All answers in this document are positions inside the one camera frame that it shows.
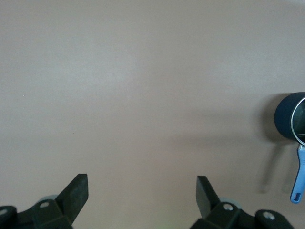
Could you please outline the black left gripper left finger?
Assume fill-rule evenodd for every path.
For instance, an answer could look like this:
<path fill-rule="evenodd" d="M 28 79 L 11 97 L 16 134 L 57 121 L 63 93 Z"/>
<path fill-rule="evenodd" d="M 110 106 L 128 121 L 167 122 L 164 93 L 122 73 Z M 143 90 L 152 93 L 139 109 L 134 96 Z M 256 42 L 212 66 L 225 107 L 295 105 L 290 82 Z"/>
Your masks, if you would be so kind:
<path fill-rule="evenodd" d="M 55 199 L 41 200 L 19 213 L 14 206 L 0 206 L 0 229 L 74 229 L 88 197 L 88 176 L 78 174 Z"/>

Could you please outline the glass lid with blue knob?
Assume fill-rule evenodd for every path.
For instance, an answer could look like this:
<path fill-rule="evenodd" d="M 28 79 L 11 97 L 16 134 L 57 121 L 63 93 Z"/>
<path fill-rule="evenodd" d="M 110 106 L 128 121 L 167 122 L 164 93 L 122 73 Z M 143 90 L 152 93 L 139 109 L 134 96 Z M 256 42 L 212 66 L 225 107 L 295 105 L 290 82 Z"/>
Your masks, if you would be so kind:
<path fill-rule="evenodd" d="M 293 111 L 291 129 L 296 141 L 305 146 L 305 97 L 301 99 Z"/>

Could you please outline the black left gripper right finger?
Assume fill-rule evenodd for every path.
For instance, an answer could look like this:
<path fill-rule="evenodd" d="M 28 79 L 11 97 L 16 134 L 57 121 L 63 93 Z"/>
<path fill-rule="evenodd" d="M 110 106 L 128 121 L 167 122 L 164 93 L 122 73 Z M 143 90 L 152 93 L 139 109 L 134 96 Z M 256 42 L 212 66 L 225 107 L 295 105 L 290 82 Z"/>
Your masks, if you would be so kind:
<path fill-rule="evenodd" d="M 221 201 L 206 176 L 196 180 L 201 218 L 190 229 L 295 229 L 280 213 L 261 209 L 251 216 L 235 204 Z"/>

